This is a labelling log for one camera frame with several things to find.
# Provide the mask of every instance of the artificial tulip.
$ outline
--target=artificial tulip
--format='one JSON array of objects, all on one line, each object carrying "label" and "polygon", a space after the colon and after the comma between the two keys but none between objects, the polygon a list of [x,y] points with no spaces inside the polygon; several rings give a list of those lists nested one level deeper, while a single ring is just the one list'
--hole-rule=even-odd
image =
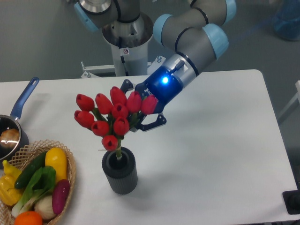
[{"label": "artificial tulip", "polygon": [[131,113],[138,113],[141,109],[142,99],[137,91],[133,91],[126,102],[126,107]]},{"label": "artificial tulip", "polygon": [[96,104],[101,114],[109,114],[112,111],[113,105],[111,101],[103,94],[96,95]]},{"label": "artificial tulip", "polygon": [[146,97],[146,99],[142,101],[141,112],[146,115],[152,114],[155,110],[157,103],[158,100],[154,95]]},{"label": "artificial tulip", "polygon": [[111,95],[112,103],[114,105],[117,104],[117,103],[121,103],[123,105],[126,104],[126,102],[127,102],[126,95],[123,91],[121,91],[120,88],[112,87],[112,89],[110,90],[109,93]]},{"label": "artificial tulip", "polygon": [[76,103],[82,111],[92,111],[95,108],[94,100],[86,95],[78,94]]},{"label": "artificial tulip", "polygon": [[121,103],[117,103],[113,106],[112,108],[112,116],[114,118],[118,118],[118,117],[124,117],[127,118],[128,116],[128,109],[126,108],[126,106],[122,105]]},{"label": "artificial tulip", "polygon": [[96,121],[92,124],[91,130],[97,136],[105,136],[109,132],[109,125],[105,121]]},{"label": "artificial tulip", "polygon": [[128,120],[123,117],[118,117],[113,123],[113,130],[117,135],[125,135],[129,131]]},{"label": "artificial tulip", "polygon": [[94,123],[94,116],[87,111],[76,110],[74,113],[74,118],[84,128],[90,129]]},{"label": "artificial tulip", "polygon": [[106,150],[114,151],[118,147],[118,139],[113,135],[108,135],[102,139],[102,144]]}]

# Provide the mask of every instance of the black vase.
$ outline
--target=black vase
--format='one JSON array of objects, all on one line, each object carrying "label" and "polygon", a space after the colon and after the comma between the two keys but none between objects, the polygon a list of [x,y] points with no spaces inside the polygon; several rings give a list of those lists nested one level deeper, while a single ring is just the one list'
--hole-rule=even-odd
[{"label": "black vase", "polygon": [[107,151],[102,158],[102,169],[112,190],[120,195],[132,192],[137,185],[135,156],[121,147],[122,158],[117,160],[116,151]]}]

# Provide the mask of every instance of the onion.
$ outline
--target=onion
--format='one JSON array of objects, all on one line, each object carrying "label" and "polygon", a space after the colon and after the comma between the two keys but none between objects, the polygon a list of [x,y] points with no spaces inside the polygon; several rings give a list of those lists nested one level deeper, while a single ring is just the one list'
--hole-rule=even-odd
[{"label": "onion", "polygon": [[45,196],[38,200],[34,206],[34,211],[41,215],[44,220],[54,218],[56,215],[52,209],[52,195]]}]

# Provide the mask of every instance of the yellow pepper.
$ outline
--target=yellow pepper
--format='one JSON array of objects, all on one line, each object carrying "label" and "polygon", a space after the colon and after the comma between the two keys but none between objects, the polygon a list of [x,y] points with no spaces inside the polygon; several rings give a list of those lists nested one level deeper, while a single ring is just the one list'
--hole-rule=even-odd
[{"label": "yellow pepper", "polygon": [[21,170],[9,164],[7,160],[4,160],[2,164],[5,175],[12,176],[15,180],[18,179],[19,175],[22,173]]},{"label": "yellow pepper", "polygon": [[23,191],[15,189],[15,179],[4,175],[0,178],[0,199],[9,206],[16,204],[22,197]]},{"label": "yellow pepper", "polygon": [[67,156],[64,150],[52,148],[46,153],[45,165],[52,166],[56,171],[55,184],[62,179],[67,179]]}]

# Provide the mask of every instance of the green vegetable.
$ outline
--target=green vegetable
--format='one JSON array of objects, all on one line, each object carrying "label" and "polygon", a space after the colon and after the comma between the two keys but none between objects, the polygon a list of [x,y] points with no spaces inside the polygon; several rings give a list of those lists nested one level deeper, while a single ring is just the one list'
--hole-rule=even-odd
[{"label": "green vegetable", "polygon": [[37,157],[35,157],[22,171],[18,176],[18,179],[15,181],[15,189],[25,188],[32,175],[41,167],[45,166],[45,157],[47,151],[42,152]]},{"label": "green vegetable", "polygon": [[21,199],[12,208],[12,215],[29,211],[33,204],[55,187],[55,169],[52,166],[39,168],[30,179]]}]

